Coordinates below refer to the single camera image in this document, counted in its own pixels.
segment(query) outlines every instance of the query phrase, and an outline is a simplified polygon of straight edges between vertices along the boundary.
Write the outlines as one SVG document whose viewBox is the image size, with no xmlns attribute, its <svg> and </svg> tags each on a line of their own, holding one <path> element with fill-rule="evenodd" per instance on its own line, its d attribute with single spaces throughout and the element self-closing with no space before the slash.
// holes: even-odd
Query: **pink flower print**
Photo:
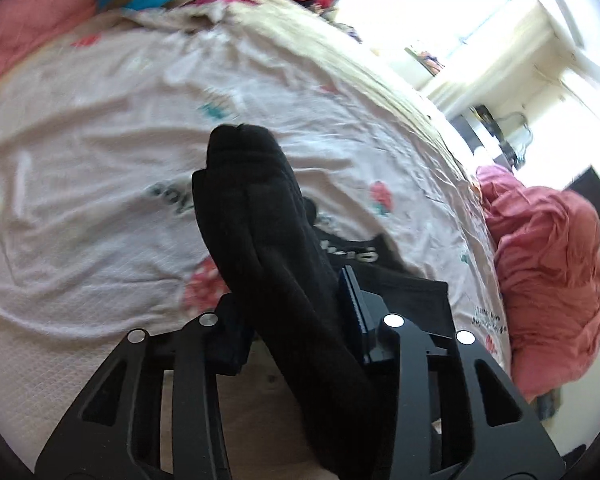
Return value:
<svg viewBox="0 0 600 480">
<path fill-rule="evenodd" d="M 394 209 L 394 200 L 391 191 L 380 180 L 371 186 L 371 198 L 374 201 L 376 210 L 382 216 L 388 215 Z"/>
<path fill-rule="evenodd" d="M 84 46 L 92 46 L 92 45 L 95 45 L 96 43 L 98 43 L 101 38 L 102 38 L 102 34 L 100 32 L 98 32 L 97 34 L 90 34 L 88 36 L 85 36 L 84 38 L 80 38 L 80 40 L 78 40 L 78 41 L 74 41 L 71 44 L 71 46 L 74 46 L 76 48 L 81 48 Z"/>
<path fill-rule="evenodd" d="M 490 335 L 487 336 L 487 339 L 485 340 L 484 343 L 485 343 L 487 352 L 489 352 L 492 355 L 496 353 L 496 345 L 494 345 L 493 339 L 491 339 Z"/>
<path fill-rule="evenodd" d="M 220 298 L 228 292 L 216 263 L 209 256 L 196 267 L 185 286 L 182 307 L 193 319 L 203 312 L 214 310 Z"/>
</svg>

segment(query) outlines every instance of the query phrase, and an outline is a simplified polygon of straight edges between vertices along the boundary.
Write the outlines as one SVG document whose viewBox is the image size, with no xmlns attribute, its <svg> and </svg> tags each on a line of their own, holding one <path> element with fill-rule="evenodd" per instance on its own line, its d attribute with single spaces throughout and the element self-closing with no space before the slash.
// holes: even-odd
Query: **bedsheet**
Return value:
<svg viewBox="0 0 600 480">
<path fill-rule="evenodd" d="M 219 123 L 269 128 L 333 231 L 383 232 L 409 270 L 449 282 L 456 327 L 509 368 L 480 205 L 420 98 L 346 50 L 338 64 L 337 45 L 286 45 L 290 29 L 272 30 L 290 9 L 232 3 L 195 34 L 187 9 L 142 13 L 134 28 L 99 16 L 0 83 L 0 432 L 30 467 L 126 331 L 189 319 L 184 290 L 208 253 L 190 204 L 154 191 L 203 167 Z M 331 27 L 314 20 L 320 42 Z M 262 478 L 253 467 L 252 454 L 232 460 L 235 478 Z"/>
</svg>

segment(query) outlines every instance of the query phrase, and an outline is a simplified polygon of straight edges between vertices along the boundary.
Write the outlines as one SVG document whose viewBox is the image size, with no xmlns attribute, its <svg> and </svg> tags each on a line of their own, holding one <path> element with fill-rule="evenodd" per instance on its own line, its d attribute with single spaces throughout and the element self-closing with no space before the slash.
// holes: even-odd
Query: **beige bedsheet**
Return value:
<svg viewBox="0 0 600 480">
<path fill-rule="evenodd" d="M 269 127 L 336 234 L 384 232 L 410 270 L 449 282 L 456 327 L 508 369 L 493 251 L 448 123 L 344 34 L 261 1 L 207 9 L 217 25 L 197 33 L 187 9 L 103 15 L 0 82 L 0 431 L 27 465 L 127 330 L 186 322 L 206 250 L 190 210 L 145 191 L 187 192 L 221 122 Z M 220 394 L 234 478 L 330 476 L 263 348 Z"/>
</svg>

